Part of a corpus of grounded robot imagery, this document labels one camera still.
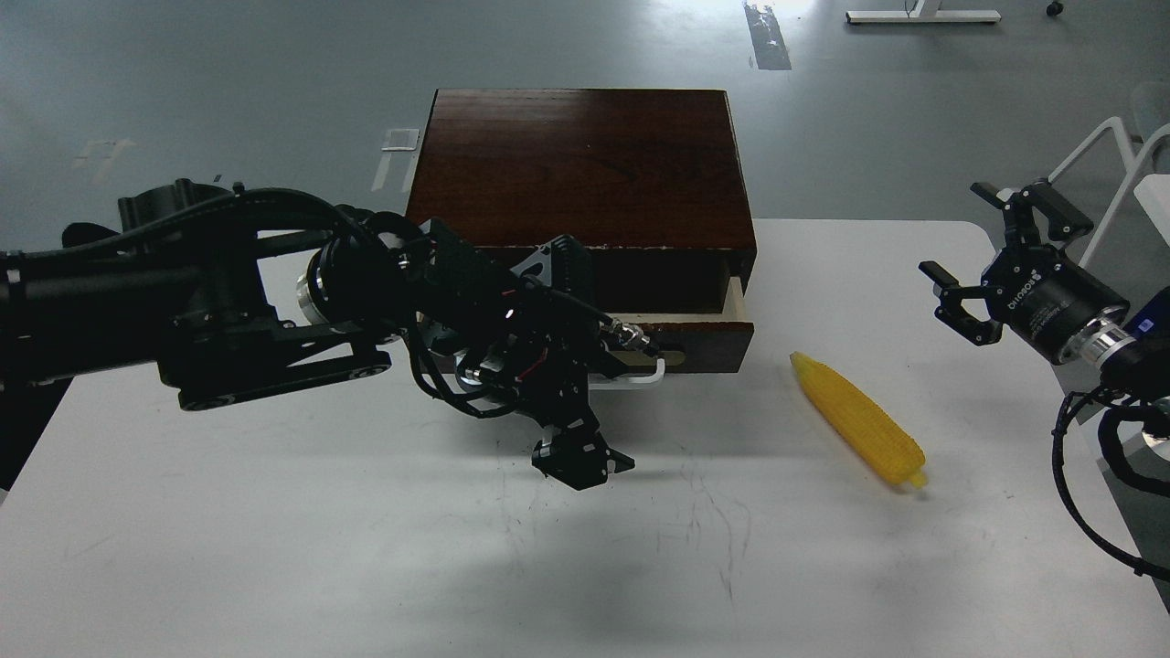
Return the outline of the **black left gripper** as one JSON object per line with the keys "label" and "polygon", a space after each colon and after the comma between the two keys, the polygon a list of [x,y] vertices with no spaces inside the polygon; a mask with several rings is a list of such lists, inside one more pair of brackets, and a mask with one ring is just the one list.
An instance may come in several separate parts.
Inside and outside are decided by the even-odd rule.
{"label": "black left gripper", "polygon": [[573,491],[635,467],[590,407],[589,375],[610,372],[610,317],[576,238],[505,267],[438,219],[404,221],[402,258],[402,336],[419,388],[476,418],[537,421],[532,466]]}

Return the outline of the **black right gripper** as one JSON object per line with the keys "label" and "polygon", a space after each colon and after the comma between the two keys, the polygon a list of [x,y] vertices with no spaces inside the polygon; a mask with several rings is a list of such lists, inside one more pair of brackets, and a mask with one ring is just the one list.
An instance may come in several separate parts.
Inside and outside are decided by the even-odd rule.
{"label": "black right gripper", "polygon": [[[961,286],[940,262],[918,263],[936,288],[932,316],[942,324],[977,347],[994,345],[1006,324],[1049,363],[1066,364],[1080,357],[1080,334],[1090,322],[1124,318],[1129,301],[1062,251],[1088,237],[1094,224],[1047,179],[1020,190],[973,181],[970,191],[1002,213],[1006,249],[984,270],[980,286]],[[966,311],[966,300],[989,302],[991,318]]]}

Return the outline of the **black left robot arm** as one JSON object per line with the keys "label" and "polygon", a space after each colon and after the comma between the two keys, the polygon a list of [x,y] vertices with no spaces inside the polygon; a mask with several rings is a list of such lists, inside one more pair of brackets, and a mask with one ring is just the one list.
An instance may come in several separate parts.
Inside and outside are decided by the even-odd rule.
{"label": "black left robot arm", "polygon": [[4,491],[80,375],[154,363],[180,407],[229,407],[385,372],[397,341],[431,398],[536,421],[544,475],[586,491],[635,465],[603,438],[590,376],[658,348],[599,311],[573,237],[505,267],[439,219],[188,179],[122,198],[121,222],[4,251]]}

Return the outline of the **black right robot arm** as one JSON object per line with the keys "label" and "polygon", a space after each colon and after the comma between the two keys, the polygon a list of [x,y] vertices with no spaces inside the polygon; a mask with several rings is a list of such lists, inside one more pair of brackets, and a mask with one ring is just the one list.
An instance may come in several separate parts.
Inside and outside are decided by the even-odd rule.
{"label": "black right robot arm", "polygon": [[1049,181],[1016,192],[977,181],[971,191],[1003,213],[1005,246],[977,286],[962,286],[935,261],[920,263],[940,297],[936,317],[973,345],[998,342],[1009,325],[1049,363],[1086,361],[1104,388],[1135,397],[1136,407],[1101,420],[1102,455],[1121,482],[1166,496],[1166,482],[1133,469],[1117,438],[1121,421],[1166,434],[1166,334],[1126,329],[1128,301],[1071,260],[1066,247],[1093,221]]}

